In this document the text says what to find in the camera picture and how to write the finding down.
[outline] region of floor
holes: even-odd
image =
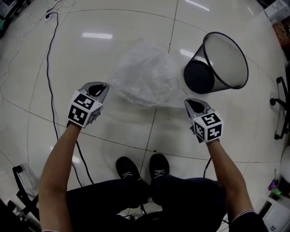
[[[16,192],[11,168],[19,164],[24,167],[22,179],[27,190],[37,194],[45,161],[56,143],[45,59],[56,17],[47,23],[35,22],[47,9],[46,1],[34,0],[0,40],[0,72],[4,73],[26,34],[9,66],[6,88],[2,88],[2,199]],[[249,66],[249,81],[243,89],[197,96],[182,84],[181,88],[189,97],[206,100],[222,115],[225,131],[221,144],[243,173],[255,210],[261,209],[285,147],[285,139],[274,140],[279,108],[271,107],[269,99],[278,97],[276,78],[285,78],[286,58],[256,0],[65,0],[56,9],[59,27],[49,66],[60,133],[67,124],[67,107],[74,91],[87,82],[106,81],[122,55],[140,40],[168,51],[182,71],[208,32],[219,31],[233,38]],[[83,33],[109,36],[88,38]],[[184,109],[140,109],[110,90],[101,116],[82,130],[78,141],[94,182],[118,178],[115,161],[124,155],[148,180],[148,161],[156,151],[165,154],[171,174],[201,177],[209,153],[189,127]],[[73,161],[81,181],[90,184],[77,150]],[[212,164],[207,177],[216,178]],[[78,187],[71,172],[68,188]],[[145,208],[160,210],[153,203]]]

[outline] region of shoe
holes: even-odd
[[[151,176],[151,184],[156,182],[158,178],[169,174],[169,163],[162,154],[154,154],[151,156],[149,163],[149,171]]]
[[[141,180],[136,165],[128,157],[120,157],[116,161],[116,169],[120,178],[123,180]]]

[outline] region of plastic bag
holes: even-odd
[[[122,57],[107,83],[142,108],[182,108],[187,97],[178,87],[177,68],[168,53],[146,41]]]

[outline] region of wastebasket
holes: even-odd
[[[203,44],[184,69],[185,83],[199,94],[243,88],[248,76],[244,53],[235,41],[220,32],[204,37]]]

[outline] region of person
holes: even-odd
[[[244,178],[218,140],[207,143],[217,181],[180,179],[170,175],[165,156],[150,159],[150,186],[127,157],[116,161],[121,179],[67,191],[73,150],[81,127],[70,123],[51,151],[39,187],[39,215],[43,231],[99,231],[110,229],[217,231],[226,213],[229,231],[268,231],[251,204]],[[128,220],[117,215],[137,208],[148,197],[161,212]]]

